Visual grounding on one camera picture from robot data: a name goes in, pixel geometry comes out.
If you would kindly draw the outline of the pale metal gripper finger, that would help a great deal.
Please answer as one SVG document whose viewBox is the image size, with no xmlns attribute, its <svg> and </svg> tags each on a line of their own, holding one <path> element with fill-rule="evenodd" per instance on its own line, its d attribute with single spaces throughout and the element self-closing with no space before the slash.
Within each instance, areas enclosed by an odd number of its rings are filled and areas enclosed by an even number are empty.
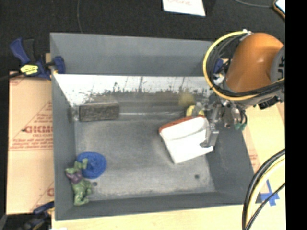
<svg viewBox="0 0 307 230">
<path fill-rule="evenodd" d="M 209 146 L 215 146 L 218 136 L 219 130 L 217 130 L 216 128 L 212 128 L 210 130 Z"/>
<path fill-rule="evenodd" d="M 211 126 L 208 125 L 208 127 L 206 128 L 204 141 L 200 143 L 200 146 L 203 148 L 208 147 L 210 146 L 210 141 L 211 141 Z"/>
</svg>

